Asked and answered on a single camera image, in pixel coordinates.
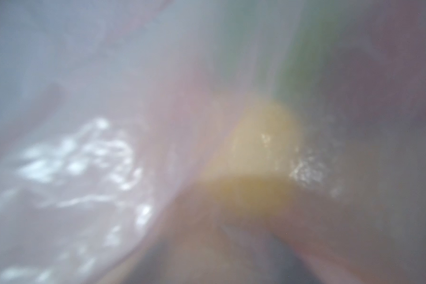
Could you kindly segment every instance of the yellow fat lobule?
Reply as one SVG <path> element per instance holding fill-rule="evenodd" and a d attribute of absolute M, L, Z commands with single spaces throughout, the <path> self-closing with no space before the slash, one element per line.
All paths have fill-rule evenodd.
<path fill-rule="evenodd" d="M 300 126 L 284 105 L 254 101 L 213 155 L 199 184 L 241 217 L 268 217 L 291 201 L 290 179 L 302 142 Z"/>

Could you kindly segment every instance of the yellow tissue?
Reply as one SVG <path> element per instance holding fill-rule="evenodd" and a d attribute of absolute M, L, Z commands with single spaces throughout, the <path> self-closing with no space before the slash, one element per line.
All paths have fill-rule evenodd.
<path fill-rule="evenodd" d="M 302 142 L 300 126 L 284 105 L 250 104 L 201 174 L 199 183 L 233 213 L 266 217 L 290 200 L 289 175 Z"/>

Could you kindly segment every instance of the yellow blob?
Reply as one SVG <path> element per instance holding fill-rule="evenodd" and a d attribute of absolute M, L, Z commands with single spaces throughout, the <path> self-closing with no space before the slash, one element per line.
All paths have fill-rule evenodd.
<path fill-rule="evenodd" d="M 234 213 L 264 217 L 287 205 L 289 175 L 302 141 L 295 118 L 283 105 L 258 101 L 205 168 L 199 183 Z"/>

